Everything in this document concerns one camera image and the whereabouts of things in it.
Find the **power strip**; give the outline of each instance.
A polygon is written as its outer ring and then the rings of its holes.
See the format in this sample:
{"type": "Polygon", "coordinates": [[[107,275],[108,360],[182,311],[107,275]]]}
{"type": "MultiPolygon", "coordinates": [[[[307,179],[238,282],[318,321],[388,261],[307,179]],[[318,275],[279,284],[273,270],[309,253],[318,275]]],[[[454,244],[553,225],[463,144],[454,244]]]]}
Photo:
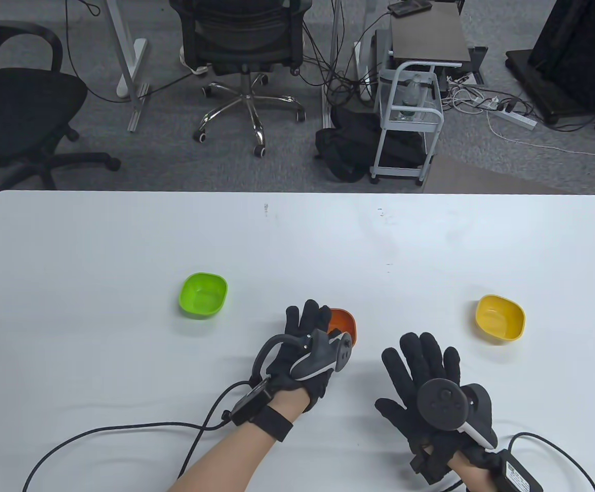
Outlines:
{"type": "Polygon", "coordinates": [[[519,125],[526,130],[532,131],[537,126],[537,122],[534,121],[534,119],[530,119],[529,117],[520,115],[514,111],[511,113],[508,113],[505,110],[497,111],[496,109],[499,107],[499,99],[497,97],[494,97],[491,101],[485,101],[481,97],[476,96],[473,98],[473,102],[475,103],[476,108],[491,111],[492,115],[506,121],[511,121],[513,124],[519,125]]]}

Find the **bottle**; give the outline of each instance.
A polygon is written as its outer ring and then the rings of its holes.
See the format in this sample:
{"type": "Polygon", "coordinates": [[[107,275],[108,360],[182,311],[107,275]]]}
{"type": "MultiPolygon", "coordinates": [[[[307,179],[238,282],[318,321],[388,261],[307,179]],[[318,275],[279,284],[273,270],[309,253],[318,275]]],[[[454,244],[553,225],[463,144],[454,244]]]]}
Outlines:
{"type": "MultiPolygon", "coordinates": [[[[418,106],[421,94],[421,77],[415,74],[409,81],[407,87],[401,92],[403,106],[418,106]]],[[[414,119],[414,111],[400,111],[399,119],[403,121],[412,121],[414,119]]]]}

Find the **forearm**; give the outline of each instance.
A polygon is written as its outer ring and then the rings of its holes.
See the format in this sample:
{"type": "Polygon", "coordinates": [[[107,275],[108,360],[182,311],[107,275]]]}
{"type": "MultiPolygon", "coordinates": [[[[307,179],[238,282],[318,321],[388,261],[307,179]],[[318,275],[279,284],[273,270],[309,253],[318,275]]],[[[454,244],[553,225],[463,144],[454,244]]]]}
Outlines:
{"type": "Polygon", "coordinates": [[[448,466],[459,475],[470,492],[498,492],[490,471],[473,466],[461,452],[455,453],[448,466]]]}
{"type": "MultiPolygon", "coordinates": [[[[279,392],[270,403],[291,422],[307,405],[309,395],[304,389],[279,392]]],[[[244,492],[275,442],[269,434],[246,422],[190,467],[168,492],[244,492]]]]}

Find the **sticker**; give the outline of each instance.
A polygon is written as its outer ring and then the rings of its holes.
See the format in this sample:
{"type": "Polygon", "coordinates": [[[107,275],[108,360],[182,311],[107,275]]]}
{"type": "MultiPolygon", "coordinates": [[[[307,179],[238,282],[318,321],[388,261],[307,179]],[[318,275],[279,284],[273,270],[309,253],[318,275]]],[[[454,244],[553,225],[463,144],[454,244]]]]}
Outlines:
{"type": "Polygon", "coordinates": [[[516,487],[520,492],[530,492],[530,484],[521,476],[516,468],[511,466],[511,464],[506,462],[507,466],[505,468],[505,478],[509,480],[514,487],[516,487]]]}

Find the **green bowl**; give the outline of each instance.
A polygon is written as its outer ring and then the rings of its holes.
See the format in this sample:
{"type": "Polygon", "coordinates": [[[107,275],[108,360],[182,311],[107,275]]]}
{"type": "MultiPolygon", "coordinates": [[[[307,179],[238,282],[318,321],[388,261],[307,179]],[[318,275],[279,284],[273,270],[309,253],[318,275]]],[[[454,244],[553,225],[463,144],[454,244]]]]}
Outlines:
{"type": "Polygon", "coordinates": [[[178,303],[190,314],[213,316],[225,304],[227,282],[219,275],[194,274],[183,284],[178,303]]]}

